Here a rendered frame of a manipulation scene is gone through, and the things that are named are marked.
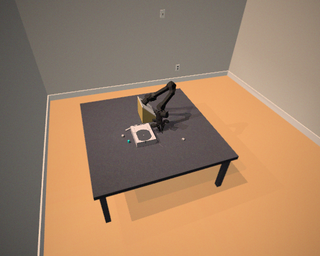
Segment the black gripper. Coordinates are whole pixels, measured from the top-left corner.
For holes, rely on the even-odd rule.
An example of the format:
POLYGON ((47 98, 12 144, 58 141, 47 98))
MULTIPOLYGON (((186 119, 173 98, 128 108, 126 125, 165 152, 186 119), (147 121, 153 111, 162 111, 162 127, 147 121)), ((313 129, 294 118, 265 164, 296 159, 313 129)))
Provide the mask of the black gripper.
POLYGON ((162 121, 162 117, 160 117, 160 118, 156 118, 157 119, 157 124, 155 124, 155 123, 153 123, 153 124, 151 124, 150 126, 152 127, 152 128, 155 128, 155 127, 157 127, 158 128, 158 130, 161 132, 161 130, 160 130, 160 124, 161 124, 161 129, 162 129, 162 131, 163 131, 163 128, 164 128, 164 126, 166 125, 166 124, 164 124, 164 123, 170 123, 169 122, 169 120, 163 120, 162 121))

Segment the dark grey round disc with small centre hole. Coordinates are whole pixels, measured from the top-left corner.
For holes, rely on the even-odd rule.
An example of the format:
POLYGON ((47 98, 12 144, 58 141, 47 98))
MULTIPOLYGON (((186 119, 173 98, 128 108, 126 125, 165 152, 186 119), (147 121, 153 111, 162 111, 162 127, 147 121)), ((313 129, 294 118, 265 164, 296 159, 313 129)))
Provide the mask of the dark grey round disc with small centre hole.
POLYGON ((141 141, 149 140, 152 137, 150 134, 150 131, 148 131, 148 130, 139 130, 136 132, 136 134, 137 134, 138 139, 141 141))

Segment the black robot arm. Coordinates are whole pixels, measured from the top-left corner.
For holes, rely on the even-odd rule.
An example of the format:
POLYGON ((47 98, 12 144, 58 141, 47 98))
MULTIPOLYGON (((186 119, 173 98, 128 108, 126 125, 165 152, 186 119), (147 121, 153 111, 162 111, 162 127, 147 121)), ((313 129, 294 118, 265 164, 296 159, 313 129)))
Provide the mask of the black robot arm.
POLYGON ((157 105, 157 109, 159 111, 158 110, 154 111, 154 113, 156 113, 156 118, 160 118, 160 117, 168 118, 168 111, 165 111, 164 109, 165 109, 168 101, 172 98, 173 95, 175 95, 176 84, 173 81, 170 81, 162 89, 158 90, 155 93, 146 94, 145 98, 143 100, 141 100, 142 104, 147 106, 149 101, 155 101, 159 95, 163 94, 164 92, 166 92, 168 90, 170 92, 167 94, 165 99, 157 105))

